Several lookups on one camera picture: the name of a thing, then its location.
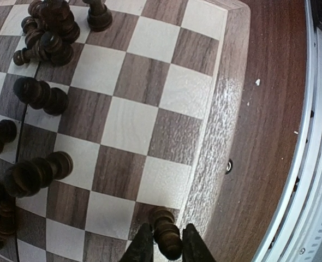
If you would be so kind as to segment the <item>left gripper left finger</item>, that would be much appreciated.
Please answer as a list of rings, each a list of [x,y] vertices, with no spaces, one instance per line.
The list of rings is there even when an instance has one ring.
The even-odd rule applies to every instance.
[[[119,262],[151,262],[153,261],[153,250],[152,227],[149,223],[144,223]]]

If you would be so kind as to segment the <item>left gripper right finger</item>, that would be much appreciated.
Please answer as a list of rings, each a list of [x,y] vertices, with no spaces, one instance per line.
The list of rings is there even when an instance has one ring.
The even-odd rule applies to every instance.
[[[216,262],[194,224],[189,223],[182,232],[182,261]]]

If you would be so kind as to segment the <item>wooden chess board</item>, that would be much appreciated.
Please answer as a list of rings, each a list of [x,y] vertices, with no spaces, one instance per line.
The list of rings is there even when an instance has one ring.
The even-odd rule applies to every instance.
[[[67,178],[17,199],[18,232],[0,261],[118,261],[154,206],[180,221],[204,160],[229,29],[248,33],[251,14],[241,1],[106,1],[113,23],[96,33],[88,5],[69,5],[80,27],[73,60],[18,67],[29,1],[0,1],[0,121],[17,125],[0,178],[17,161],[55,151],[74,162]],[[65,112],[19,101],[21,77],[63,90]]]

